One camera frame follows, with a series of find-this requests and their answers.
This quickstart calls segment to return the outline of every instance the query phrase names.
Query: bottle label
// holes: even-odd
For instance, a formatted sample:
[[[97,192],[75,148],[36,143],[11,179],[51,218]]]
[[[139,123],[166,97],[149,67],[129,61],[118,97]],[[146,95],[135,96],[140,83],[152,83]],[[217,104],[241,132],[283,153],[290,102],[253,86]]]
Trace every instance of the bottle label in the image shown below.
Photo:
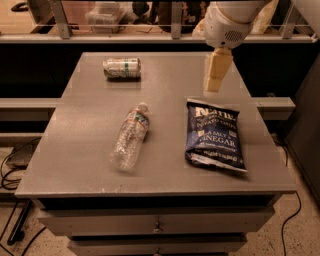
[[[131,111],[127,116],[126,122],[137,122],[145,130],[149,128],[149,119],[139,111]]]

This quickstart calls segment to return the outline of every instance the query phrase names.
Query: drawer handle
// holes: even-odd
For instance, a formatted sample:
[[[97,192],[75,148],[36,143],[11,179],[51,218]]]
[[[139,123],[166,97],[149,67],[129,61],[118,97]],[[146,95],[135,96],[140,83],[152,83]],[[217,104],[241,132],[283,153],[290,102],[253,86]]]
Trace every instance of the drawer handle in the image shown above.
[[[160,228],[160,223],[159,223],[159,222],[156,222],[156,223],[155,223],[155,228],[153,229],[152,232],[153,232],[154,234],[160,234],[160,233],[163,232],[163,229]]]

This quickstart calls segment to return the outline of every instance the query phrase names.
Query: table top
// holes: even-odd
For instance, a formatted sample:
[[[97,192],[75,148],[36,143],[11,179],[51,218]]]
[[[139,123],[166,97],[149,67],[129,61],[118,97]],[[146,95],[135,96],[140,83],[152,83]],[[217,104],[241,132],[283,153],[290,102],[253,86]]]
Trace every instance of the table top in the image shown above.
[[[255,103],[234,64],[220,92],[205,95],[210,52],[83,53],[16,191],[63,198],[272,194],[295,191]],[[139,81],[110,81],[102,62],[138,57]],[[240,111],[247,175],[194,167],[184,158],[188,98]],[[129,109],[148,104],[150,127],[136,169],[112,168],[109,154]]]

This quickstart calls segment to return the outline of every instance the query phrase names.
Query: plastic water bottle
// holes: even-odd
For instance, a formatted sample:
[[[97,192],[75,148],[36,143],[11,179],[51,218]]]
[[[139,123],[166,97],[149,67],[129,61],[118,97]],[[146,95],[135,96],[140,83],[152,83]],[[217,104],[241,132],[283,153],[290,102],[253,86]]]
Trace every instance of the plastic water bottle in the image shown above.
[[[121,171],[134,169],[141,145],[149,127],[149,110],[139,103],[128,113],[110,154],[110,161]]]

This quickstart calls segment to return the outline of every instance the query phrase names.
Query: blue chip bag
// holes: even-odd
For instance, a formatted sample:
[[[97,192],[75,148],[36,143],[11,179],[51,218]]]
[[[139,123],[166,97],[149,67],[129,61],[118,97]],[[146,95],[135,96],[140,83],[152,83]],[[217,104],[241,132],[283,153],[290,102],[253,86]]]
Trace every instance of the blue chip bag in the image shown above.
[[[247,172],[238,136],[238,111],[188,99],[185,158],[196,165]]]

